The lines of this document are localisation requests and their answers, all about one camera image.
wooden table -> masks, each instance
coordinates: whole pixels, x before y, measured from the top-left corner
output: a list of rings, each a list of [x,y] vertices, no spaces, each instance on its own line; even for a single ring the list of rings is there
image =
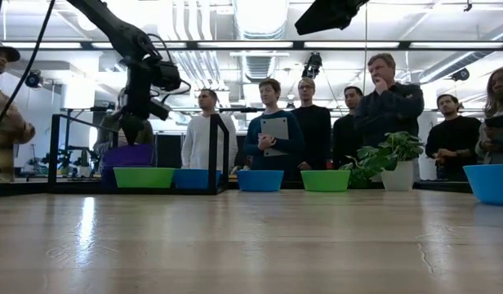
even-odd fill
[[[503,207],[351,191],[0,198],[0,294],[503,293]]]

blue shirt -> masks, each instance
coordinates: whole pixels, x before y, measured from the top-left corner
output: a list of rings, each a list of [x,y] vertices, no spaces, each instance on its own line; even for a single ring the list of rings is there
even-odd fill
[[[277,139],[272,147],[278,151],[286,153],[285,155],[265,157],[264,151],[259,149],[259,134],[262,133],[260,121],[262,119],[286,118],[289,139]],[[244,153],[252,156],[252,170],[278,170],[284,171],[285,176],[292,176],[298,170],[301,163],[302,152],[304,151],[304,137],[299,123],[287,111],[279,110],[273,114],[262,114],[260,117],[253,118],[248,126],[246,140],[244,141]]]

hand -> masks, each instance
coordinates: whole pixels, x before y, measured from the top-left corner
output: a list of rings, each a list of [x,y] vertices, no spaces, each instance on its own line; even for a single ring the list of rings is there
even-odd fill
[[[495,140],[503,133],[503,129],[499,127],[485,127],[483,130],[486,132],[487,138],[491,140]]]
[[[437,152],[437,158],[440,157],[456,157],[456,152],[455,151],[450,151],[447,149],[439,149]]]
[[[382,94],[383,91],[388,90],[388,83],[382,78],[375,78],[375,90],[379,95]]]
[[[498,152],[501,150],[501,147],[491,142],[491,140],[482,141],[480,143],[480,148],[486,152]]]
[[[437,157],[435,160],[435,163],[437,163],[438,165],[444,165],[444,163],[446,163],[446,159],[443,158],[443,157]]]
[[[263,135],[259,139],[259,150],[264,151],[275,145],[275,138],[270,135]]]
[[[26,132],[28,137],[33,138],[34,136],[36,136],[36,128],[33,126],[32,123],[28,123],[24,131]]]
[[[299,164],[298,167],[302,171],[309,171],[309,170],[311,170],[311,166],[307,162],[302,162],[301,164]]]

purple object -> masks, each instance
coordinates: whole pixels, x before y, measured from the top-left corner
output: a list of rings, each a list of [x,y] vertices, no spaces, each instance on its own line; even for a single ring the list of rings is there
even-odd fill
[[[154,147],[150,144],[111,149],[100,162],[101,182],[108,187],[117,187],[114,167],[151,167],[153,158]]]

blue bowl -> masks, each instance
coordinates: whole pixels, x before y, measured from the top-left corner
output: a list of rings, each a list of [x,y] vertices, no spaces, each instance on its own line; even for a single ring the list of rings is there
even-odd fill
[[[281,189],[284,171],[237,171],[238,187],[247,192],[276,192]]]
[[[464,170],[478,200],[503,205],[503,164],[465,166]]]
[[[216,183],[219,184],[220,171],[216,172]],[[173,176],[176,189],[208,189],[208,170],[177,169]]]

